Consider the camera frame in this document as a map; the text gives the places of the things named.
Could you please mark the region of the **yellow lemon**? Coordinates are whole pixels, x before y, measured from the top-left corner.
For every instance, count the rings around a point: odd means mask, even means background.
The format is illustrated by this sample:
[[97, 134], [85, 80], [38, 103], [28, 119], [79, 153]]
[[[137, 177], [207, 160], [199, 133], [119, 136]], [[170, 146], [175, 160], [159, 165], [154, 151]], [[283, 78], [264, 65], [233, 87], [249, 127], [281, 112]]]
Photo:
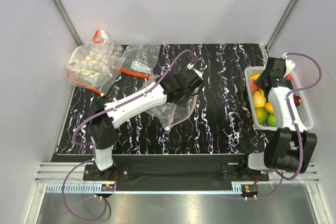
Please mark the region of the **yellow lemon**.
[[255, 108], [264, 108], [267, 102], [263, 90], [258, 90], [253, 94], [253, 101]]

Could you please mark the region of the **clear dotted zip bag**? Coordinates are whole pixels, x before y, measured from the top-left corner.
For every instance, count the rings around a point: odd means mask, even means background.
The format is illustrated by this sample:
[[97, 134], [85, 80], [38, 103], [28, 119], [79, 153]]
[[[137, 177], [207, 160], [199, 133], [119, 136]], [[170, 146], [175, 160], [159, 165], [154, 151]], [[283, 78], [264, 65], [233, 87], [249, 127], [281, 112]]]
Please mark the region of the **clear dotted zip bag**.
[[157, 118], [165, 131], [170, 130], [173, 126], [186, 121], [196, 107], [198, 95], [188, 99], [186, 106], [178, 106], [174, 103], [155, 106], [146, 110], [148, 115]]

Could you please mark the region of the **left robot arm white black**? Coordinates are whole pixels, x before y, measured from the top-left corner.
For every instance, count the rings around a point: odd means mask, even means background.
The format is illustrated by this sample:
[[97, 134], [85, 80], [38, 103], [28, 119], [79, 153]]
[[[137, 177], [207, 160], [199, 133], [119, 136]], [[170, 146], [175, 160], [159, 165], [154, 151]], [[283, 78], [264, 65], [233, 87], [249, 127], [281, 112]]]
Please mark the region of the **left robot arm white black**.
[[202, 75], [196, 69], [182, 74], [167, 74], [132, 95], [93, 109], [88, 132], [93, 143], [95, 174], [103, 180], [113, 175], [112, 146], [118, 140], [116, 130], [123, 123], [156, 106], [186, 106], [203, 85]]

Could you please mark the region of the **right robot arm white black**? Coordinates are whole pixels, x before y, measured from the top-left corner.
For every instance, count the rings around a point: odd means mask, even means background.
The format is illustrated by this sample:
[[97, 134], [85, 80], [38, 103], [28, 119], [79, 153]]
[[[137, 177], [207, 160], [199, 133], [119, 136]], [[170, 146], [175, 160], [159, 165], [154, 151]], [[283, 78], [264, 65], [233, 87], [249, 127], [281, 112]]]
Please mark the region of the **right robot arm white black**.
[[273, 107], [277, 127], [264, 152], [245, 154], [237, 165], [236, 173], [244, 180], [266, 172], [275, 172], [284, 180], [294, 180], [309, 165], [317, 136], [308, 132], [295, 106], [294, 93], [302, 89], [294, 88], [286, 78], [294, 67], [288, 53], [280, 58], [270, 57], [256, 80]]

